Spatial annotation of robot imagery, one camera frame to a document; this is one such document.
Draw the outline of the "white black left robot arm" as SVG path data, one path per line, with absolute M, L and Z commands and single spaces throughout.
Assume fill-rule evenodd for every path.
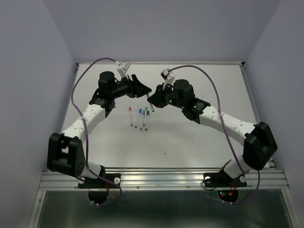
M 95 187 L 105 184 L 105 168 L 88 161 L 88 136 L 112 111 L 115 99 L 139 98 L 152 90 L 136 75 L 117 80 L 111 71 L 99 75 L 98 88 L 84 112 L 62 133 L 53 133 L 48 142 L 47 168 L 75 178 L 89 178 Z

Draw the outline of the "brown capped marker pen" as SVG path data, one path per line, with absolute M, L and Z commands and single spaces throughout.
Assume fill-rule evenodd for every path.
M 152 103 L 149 102 L 149 101 L 148 101 L 148 103 L 149 103 L 149 106 L 150 106 L 151 111 L 154 112 L 155 110 L 154 110 L 154 107 L 153 107 Z

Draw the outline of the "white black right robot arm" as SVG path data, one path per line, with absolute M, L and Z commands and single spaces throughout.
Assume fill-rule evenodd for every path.
M 167 105 L 180 108 L 187 119 L 222 132 L 226 139 L 234 139 L 243 146 L 243 154 L 225 164 L 219 173 L 218 179 L 223 185 L 230 185 L 242 173 L 262 170 L 278 149 L 268 124 L 248 123 L 221 113 L 210 103 L 198 99 L 187 80 L 158 85 L 147 100 L 157 108 Z

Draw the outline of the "dark green capped marker pen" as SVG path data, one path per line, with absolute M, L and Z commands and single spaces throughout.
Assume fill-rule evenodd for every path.
M 146 120 L 145 120 L 145 130 L 148 130 L 148 124 L 149 124 L 149 117 L 150 117 L 150 111 L 146 112 Z

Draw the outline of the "grey capped marker pen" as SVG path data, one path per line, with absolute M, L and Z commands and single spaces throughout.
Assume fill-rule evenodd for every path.
M 140 119 L 140 125 L 139 125 L 140 130 L 143 129 L 144 117 L 145 117 L 145 111 L 143 110 L 142 115 L 141 115 L 141 119 Z

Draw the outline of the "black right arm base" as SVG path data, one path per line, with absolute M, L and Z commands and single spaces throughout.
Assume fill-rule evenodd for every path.
M 204 174 L 201 186 L 205 190 L 216 190 L 221 200 L 228 203 L 236 203 L 239 193 L 238 188 L 247 186 L 244 174 L 232 179 L 224 172 L 208 172 Z

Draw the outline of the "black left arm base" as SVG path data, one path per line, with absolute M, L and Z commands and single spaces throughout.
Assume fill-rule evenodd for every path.
M 78 188 L 88 190 L 88 199 L 91 205 L 96 207 L 110 206 L 121 198 L 121 174 L 110 173 L 106 174 L 105 178 L 114 183 L 114 185 L 101 179 L 78 178 Z

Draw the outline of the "light green capped marker pen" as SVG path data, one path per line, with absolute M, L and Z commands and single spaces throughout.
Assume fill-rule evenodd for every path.
M 146 125 L 147 125 L 147 118 L 148 118 L 148 115 L 149 115 L 149 109 L 148 107 L 145 108 L 145 115 L 144 115 L 144 122 L 143 122 L 143 127 L 146 128 Z

